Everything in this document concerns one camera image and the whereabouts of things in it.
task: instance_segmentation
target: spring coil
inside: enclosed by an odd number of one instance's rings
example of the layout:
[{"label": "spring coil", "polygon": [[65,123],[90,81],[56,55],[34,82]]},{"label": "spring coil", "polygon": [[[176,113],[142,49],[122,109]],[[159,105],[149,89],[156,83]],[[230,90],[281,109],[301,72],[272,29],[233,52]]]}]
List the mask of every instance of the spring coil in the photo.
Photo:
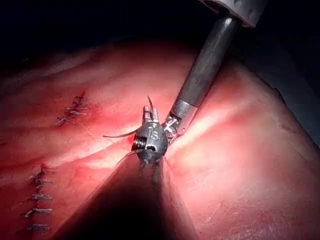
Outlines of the spring coil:
[{"label": "spring coil", "polygon": [[133,150],[144,149],[147,144],[147,139],[145,137],[136,136],[133,142]]}]

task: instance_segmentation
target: metal shaft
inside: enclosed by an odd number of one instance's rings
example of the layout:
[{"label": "metal shaft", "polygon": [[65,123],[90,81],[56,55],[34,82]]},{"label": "metal shaft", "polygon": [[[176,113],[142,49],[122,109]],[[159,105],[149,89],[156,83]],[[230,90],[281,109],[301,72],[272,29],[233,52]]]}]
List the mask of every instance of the metal shaft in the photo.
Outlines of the metal shaft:
[{"label": "metal shaft", "polygon": [[132,152],[53,239],[198,240],[198,236],[164,158],[141,165]]},{"label": "metal shaft", "polygon": [[178,135],[185,132],[202,104],[240,25],[230,16],[220,18],[207,37],[170,111],[180,119]]}]

